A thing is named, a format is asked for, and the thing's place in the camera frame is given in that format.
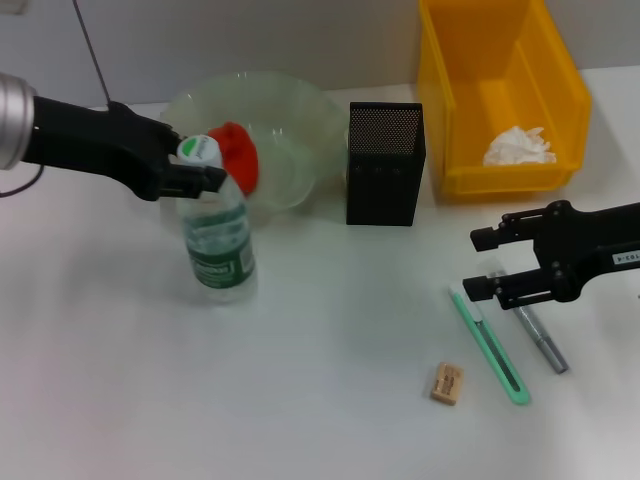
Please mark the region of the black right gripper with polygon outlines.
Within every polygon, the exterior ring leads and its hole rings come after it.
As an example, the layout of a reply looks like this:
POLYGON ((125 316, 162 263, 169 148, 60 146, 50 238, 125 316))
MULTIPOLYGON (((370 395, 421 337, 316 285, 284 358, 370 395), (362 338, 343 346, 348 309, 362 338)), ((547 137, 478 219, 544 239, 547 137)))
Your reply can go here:
POLYGON ((496 298, 503 310, 576 300, 590 280, 639 267, 639 205, 585 212, 562 200, 506 213, 496 228, 470 233, 477 252, 531 241, 541 268, 464 279, 473 302, 496 298))

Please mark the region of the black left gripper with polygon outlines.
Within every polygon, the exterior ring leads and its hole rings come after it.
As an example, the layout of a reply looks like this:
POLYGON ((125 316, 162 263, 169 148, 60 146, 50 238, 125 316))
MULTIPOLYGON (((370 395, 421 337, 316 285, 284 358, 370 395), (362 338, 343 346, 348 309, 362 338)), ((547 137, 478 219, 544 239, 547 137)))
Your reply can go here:
POLYGON ((165 122, 111 101, 104 111, 36 96, 25 163, 113 179, 138 198, 198 199, 218 193, 222 168, 174 165, 169 156, 186 138, 165 122))

